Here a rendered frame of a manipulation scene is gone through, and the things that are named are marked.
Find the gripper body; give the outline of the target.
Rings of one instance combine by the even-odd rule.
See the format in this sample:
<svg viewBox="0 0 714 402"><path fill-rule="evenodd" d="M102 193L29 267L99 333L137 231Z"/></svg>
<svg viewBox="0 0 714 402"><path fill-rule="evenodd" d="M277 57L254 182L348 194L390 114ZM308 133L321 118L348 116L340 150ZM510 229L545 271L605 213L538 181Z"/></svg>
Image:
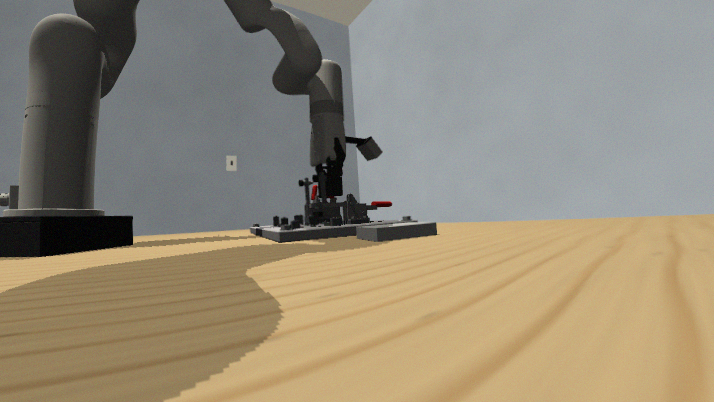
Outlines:
<svg viewBox="0 0 714 402"><path fill-rule="evenodd" d="M318 116L318 117L316 117ZM327 157L336 160L334 137L338 138L346 155L344 117L333 112L318 113L310 117L310 165L326 164Z"/></svg>

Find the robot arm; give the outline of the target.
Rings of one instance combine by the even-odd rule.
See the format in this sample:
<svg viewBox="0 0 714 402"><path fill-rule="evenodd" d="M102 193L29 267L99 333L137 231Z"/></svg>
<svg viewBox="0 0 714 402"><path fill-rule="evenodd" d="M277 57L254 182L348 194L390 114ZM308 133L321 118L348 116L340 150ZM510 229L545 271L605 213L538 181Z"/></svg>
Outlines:
<svg viewBox="0 0 714 402"><path fill-rule="evenodd" d="M3 217L105 216L94 209L100 99L135 46L139 1L73 0L78 17L50 15L33 29L19 185L0 194ZM341 68L322 60L300 19L271 0L224 2L245 32L266 28L283 48L272 76L279 92L309 95L310 117L344 117Z"/></svg>

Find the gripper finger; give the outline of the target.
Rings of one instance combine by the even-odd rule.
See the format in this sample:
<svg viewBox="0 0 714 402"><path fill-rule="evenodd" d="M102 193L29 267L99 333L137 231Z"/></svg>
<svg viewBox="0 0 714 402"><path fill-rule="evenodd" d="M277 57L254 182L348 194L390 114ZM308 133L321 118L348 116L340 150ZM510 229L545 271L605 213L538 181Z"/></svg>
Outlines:
<svg viewBox="0 0 714 402"><path fill-rule="evenodd" d="M344 150L340 144L339 139L336 137L334 137L334 145L335 145L334 151L337 156L336 160L330 160L330 156L327 157L327 159L326 159L328 175L329 175L329 176L327 176L327 194L328 194L328 196L342 196L343 195L342 167L343 167L343 163L346 158L346 155L345 155Z"/></svg>
<svg viewBox="0 0 714 402"><path fill-rule="evenodd" d="M323 165L323 164L321 164L321 163L318 165L318 172L317 172L317 166L315 166L315 171L317 172L317 175L319 176L319 173L320 173L320 172L324 172L324 175L329 176L329 175L328 175L328 170L327 170L327 173L326 173L325 170L323 170L323 169L327 169L327 166L322 166L322 165ZM326 187L326 197L328 198L328 195L327 195L327 181L325 181L325 187ZM319 198L321 198L321 190L320 190L320 182L319 182L319 181L318 181L318 192L319 192Z"/></svg>

